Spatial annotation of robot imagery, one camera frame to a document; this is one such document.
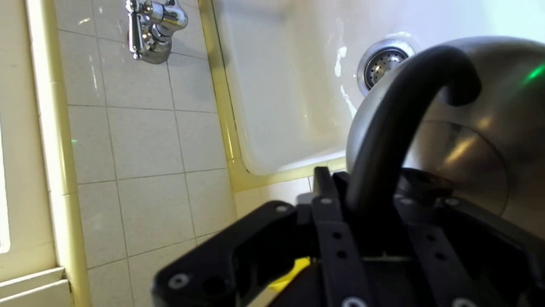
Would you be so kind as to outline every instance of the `tile grout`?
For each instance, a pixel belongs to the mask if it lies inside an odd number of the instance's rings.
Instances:
[[[107,106],[108,98],[105,92],[105,81],[103,81],[103,62],[101,62],[101,48],[100,48],[100,41],[96,40],[96,55],[98,55],[98,63],[100,63],[100,81],[101,81],[101,91],[103,91],[103,104]],[[124,244],[124,258],[127,260],[129,249],[127,249],[127,239],[125,239],[125,225],[124,225],[124,214],[122,214],[122,207],[120,207],[120,193],[118,193],[118,181],[117,181],[117,162],[115,162],[115,149],[113,149],[113,137],[112,137],[112,130],[110,130],[110,116],[107,113],[107,108],[103,108],[103,115],[105,115],[105,128],[107,128],[107,140],[108,140],[108,147],[110,147],[110,159],[113,164],[113,186],[115,186],[115,196],[117,196],[117,212],[118,212],[118,224],[122,229],[122,244]],[[130,304],[134,306],[134,289],[132,289],[132,275],[130,275],[130,268],[129,263],[125,263],[125,270],[127,270],[127,277],[129,277],[129,290],[130,290]]]
[[[202,115],[217,115],[217,111],[202,111],[202,109],[158,109],[158,108],[130,108],[130,106],[96,106],[96,104],[67,104],[67,108],[93,108],[93,109],[137,109],[137,111],[170,111],[170,113],[202,113]]]
[[[135,176],[135,178],[113,178],[113,179],[103,179],[103,181],[78,183],[78,186],[103,185],[103,183],[115,183],[115,181],[135,181],[135,179],[149,179],[149,178],[166,178],[166,176],[183,176],[183,174],[200,174],[200,173],[216,173],[216,171],[226,171],[226,167],[197,169],[197,171],[183,171],[183,173],[163,173],[163,174],[149,174],[149,176]]]
[[[205,234],[202,234],[202,236],[195,236],[193,239],[199,239],[199,237],[207,237],[207,236],[214,236],[214,234],[217,234],[217,231],[212,231],[212,232],[205,232]]]
[[[74,36],[84,36],[84,38],[91,38],[91,40],[96,40],[96,41],[127,45],[125,41],[117,41],[117,40],[110,40],[110,38],[100,38],[98,34],[91,36],[91,34],[86,34],[86,33],[74,33],[74,31],[59,29],[59,28],[55,31],[57,33],[74,34]],[[192,53],[180,53],[180,52],[170,52],[170,55],[188,57],[188,58],[193,58],[193,60],[207,62],[205,55],[200,57],[200,55],[192,55]]]
[[[187,196],[188,196],[188,208],[190,208],[190,220],[193,220],[193,210],[192,210],[192,202],[190,202],[190,190],[188,190],[188,185],[187,185]],[[209,234],[216,234],[216,232],[221,232],[221,231],[224,231],[226,229],[224,225],[217,231],[210,231],[210,232],[207,232],[207,234],[199,234],[197,236],[197,232],[193,231],[193,236],[195,236],[195,239],[197,237],[202,237],[202,236],[209,236]]]
[[[153,249],[147,249],[147,251],[142,251],[142,253],[135,253],[135,254],[125,254],[124,258],[118,258],[118,260],[113,260],[113,261],[107,261],[107,263],[100,263],[100,265],[95,265],[95,266],[88,266],[86,272],[88,270],[103,268],[103,266],[108,266],[108,265],[113,265],[113,263],[120,263],[120,261],[129,263],[130,258],[137,258],[137,256],[142,256],[142,254],[147,254],[147,253],[154,253],[154,251],[159,251],[159,249],[168,249],[168,248],[173,248],[173,246],[178,246],[178,244],[185,244],[185,243],[190,243],[190,241],[195,243],[195,237],[185,239],[185,241],[176,241],[173,244],[153,248]]]
[[[170,77],[170,65],[166,65],[166,74],[168,74],[168,89],[170,89],[170,103],[171,103],[171,108],[175,109],[175,103],[173,103],[173,89],[171,89],[171,77]],[[176,145],[178,145],[178,152],[180,152],[180,159],[181,159],[181,167],[185,171],[185,157],[183,157],[183,145],[181,145],[181,133],[180,133],[180,123],[176,120],[176,113],[173,111],[173,123],[175,123],[175,135],[176,135]],[[187,203],[188,203],[188,215],[190,215],[190,231],[192,231],[192,236],[195,236],[195,227],[193,227],[193,215],[192,215],[192,202],[190,202],[190,196],[188,196],[188,185],[187,185],[187,176],[183,174],[183,185],[185,185],[185,196],[187,196]]]

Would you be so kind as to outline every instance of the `green light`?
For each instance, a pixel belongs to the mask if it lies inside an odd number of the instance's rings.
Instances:
[[[532,70],[526,75],[526,79],[524,79],[522,84],[529,84],[529,82],[532,82],[532,81],[536,81],[536,79],[539,79],[539,77],[543,77],[543,75],[545,75],[545,65],[539,65],[539,67],[532,69]]]

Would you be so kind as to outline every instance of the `ceramic tile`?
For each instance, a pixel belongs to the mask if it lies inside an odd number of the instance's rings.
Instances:
[[[103,106],[96,40],[59,31],[59,46],[67,104]]]
[[[78,183],[113,179],[113,157],[105,109],[69,106],[67,111]]]
[[[187,251],[193,248],[193,243],[181,243],[175,246],[168,246],[163,249],[156,249],[151,253],[137,254],[134,258],[129,258],[129,268],[130,268],[130,285],[134,294],[134,307],[149,307],[151,295],[149,289],[153,283],[153,277],[159,268],[171,263],[173,260],[180,258]]]
[[[95,307],[132,307],[127,261],[88,270],[90,299]]]
[[[54,0],[57,29],[95,36],[90,0]]]
[[[181,173],[173,115],[108,108],[117,178]]]
[[[226,171],[185,174],[195,236],[217,232],[234,220]]]
[[[168,74],[175,109],[216,111],[214,91],[205,60],[170,55]]]
[[[308,179],[301,178],[296,181],[285,181],[285,183],[277,183],[277,185],[270,185],[267,188],[262,188],[262,196],[267,202],[268,200],[280,200],[280,202],[294,205],[296,196],[308,193],[308,191],[309,191]]]
[[[216,232],[207,234],[207,236],[200,236],[200,237],[195,239],[195,244],[200,246],[202,243],[209,241],[214,236],[216,236]]]
[[[86,268],[125,258],[115,183],[78,186]]]
[[[224,167],[224,150],[216,113],[176,113],[185,171]]]
[[[166,65],[134,62],[125,45],[98,40],[107,106],[171,109]]]
[[[183,176],[118,181],[129,254],[193,239]]]
[[[253,212],[265,202],[267,200],[262,196],[258,188],[234,193],[236,217],[241,219],[243,215]]]
[[[200,26],[200,14],[195,7],[183,5],[188,24],[171,36],[171,53],[205,58],[205,46]]]
[[[96,21],[96,36],[118,43],[127,41],[127,12],[124,0],[91,0]]]

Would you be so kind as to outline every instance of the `wall-mounted faucet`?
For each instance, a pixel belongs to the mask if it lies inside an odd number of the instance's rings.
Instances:
[[[171,48],[171,34],[187,26],[187,14],[175,0],[125,0],[129,14],[129,52],[134,60],[163,63]]]

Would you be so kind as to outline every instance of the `black handle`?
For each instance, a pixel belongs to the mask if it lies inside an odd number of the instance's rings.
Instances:
[[[389,207],[399,167],[427,106],[445,86],[445,103],[462,106],[478,98],[480,81],[462,52],[430,48],[410,62],[386,91],[359,147],[345,193],[353,224],[376,220]]]

